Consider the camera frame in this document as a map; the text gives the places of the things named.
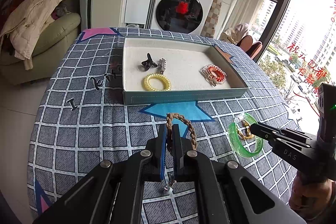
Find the right hand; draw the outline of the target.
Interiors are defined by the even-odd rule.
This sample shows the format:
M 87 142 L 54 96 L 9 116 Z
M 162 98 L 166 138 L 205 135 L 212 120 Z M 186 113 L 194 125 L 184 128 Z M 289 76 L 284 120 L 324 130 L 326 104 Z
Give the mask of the right hand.
M 303 184 L 299 170 L 292 184 L 289 206 L 306 223 L 335 223 L 335 181 Z

